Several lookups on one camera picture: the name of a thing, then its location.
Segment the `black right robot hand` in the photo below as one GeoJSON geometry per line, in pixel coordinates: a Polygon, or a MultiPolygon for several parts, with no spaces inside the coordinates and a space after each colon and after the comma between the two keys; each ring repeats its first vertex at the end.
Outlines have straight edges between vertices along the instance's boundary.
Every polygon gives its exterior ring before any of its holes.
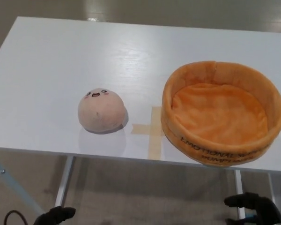
{"type": "Polygon", "coordinates": [[[246,217],[239,220],[226,219],[227,225],[244,225],[252,223],[255,225],[275,225],[281,224],[281,213],[274,202],[258,194],[246,192],[243,194],[232,195],[224,199],[224,203],[229,207],[247,208],[255,210],[257,215],[246,217]]]}

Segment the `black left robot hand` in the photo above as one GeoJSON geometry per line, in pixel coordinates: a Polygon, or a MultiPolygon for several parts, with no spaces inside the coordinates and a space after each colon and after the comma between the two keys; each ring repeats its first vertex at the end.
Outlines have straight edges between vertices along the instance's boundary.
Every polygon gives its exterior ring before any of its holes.
{"type": "Polygon", "coordinates": [[[75,208],[57,206],[39,216],[33,225],[59,225],[60,223],[73,218],[75,213],[75,208]]]}

